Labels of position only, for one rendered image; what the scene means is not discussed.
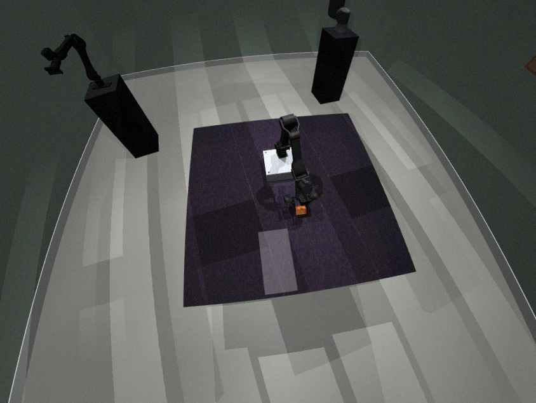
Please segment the orange block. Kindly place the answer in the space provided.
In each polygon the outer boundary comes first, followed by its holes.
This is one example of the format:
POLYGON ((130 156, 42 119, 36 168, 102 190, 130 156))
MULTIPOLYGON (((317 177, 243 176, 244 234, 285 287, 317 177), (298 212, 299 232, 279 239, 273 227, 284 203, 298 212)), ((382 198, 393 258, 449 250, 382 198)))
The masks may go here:
POLYGON ((296 207, 296 211, 295 211, 296 215, 306 214, 306 212, 307 212, 307 208, 305 205, 296 207))

